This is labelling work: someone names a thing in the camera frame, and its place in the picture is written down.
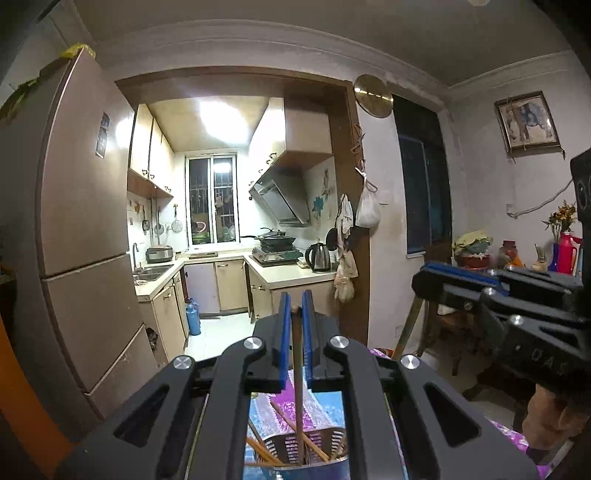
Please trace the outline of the right hand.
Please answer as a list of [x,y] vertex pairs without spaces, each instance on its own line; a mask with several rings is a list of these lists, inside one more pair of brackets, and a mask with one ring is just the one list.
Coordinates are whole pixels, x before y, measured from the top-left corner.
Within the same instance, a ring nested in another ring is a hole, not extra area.
[[522,431],[531,448],[548,451],[580,434],[590,410],[565,403],[559,396],[537,384],[527,407]]

